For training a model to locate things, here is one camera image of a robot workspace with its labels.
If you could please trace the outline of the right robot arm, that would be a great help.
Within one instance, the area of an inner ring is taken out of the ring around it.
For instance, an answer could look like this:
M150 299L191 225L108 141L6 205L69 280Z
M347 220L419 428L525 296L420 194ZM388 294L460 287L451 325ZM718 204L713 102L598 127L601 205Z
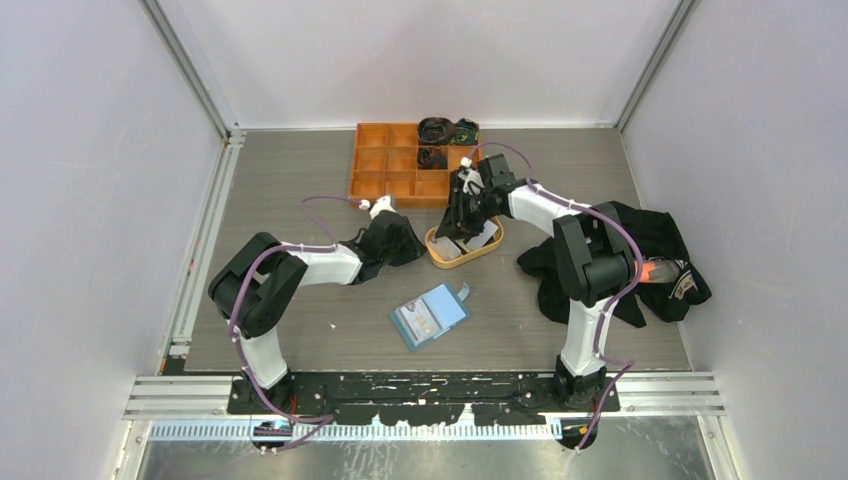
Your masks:
M609 203L578 203L520 179L501 154L478 163L462 159L449 176L448 207L437 235L469 240L497 217L530 224L553 242L555 272L569 301L553 388L562 407L580 410L605 388L608 322L641 276L638 246Z

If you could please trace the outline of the blue leather card holder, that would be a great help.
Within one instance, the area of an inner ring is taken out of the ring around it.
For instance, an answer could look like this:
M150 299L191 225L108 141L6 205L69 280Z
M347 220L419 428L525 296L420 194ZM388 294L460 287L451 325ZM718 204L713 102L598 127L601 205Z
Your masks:
M459 290L442 283L395 308L389 318L407 348L415 352L471 317L464 303L470 292L467 283Z

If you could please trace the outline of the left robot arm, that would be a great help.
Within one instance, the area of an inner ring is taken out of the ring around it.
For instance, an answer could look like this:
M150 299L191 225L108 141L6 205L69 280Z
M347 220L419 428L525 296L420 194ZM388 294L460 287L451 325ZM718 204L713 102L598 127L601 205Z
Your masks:
M208 298L227 321L248 376L252 398L269 413L292 397L276 327L295 293L313 285L359 285L385 266L421 258L426 247L409 219L393 211L376 214L350 239L331 245L289 244L268 232L255 234L208 285Z

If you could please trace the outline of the white patterned card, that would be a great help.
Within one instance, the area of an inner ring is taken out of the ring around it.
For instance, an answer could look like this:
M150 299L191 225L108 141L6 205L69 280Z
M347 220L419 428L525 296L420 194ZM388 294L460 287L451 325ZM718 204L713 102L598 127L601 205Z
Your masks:
M464 254L464 251L450 238L439 237L431 242L432 249L444 262L453 261Z

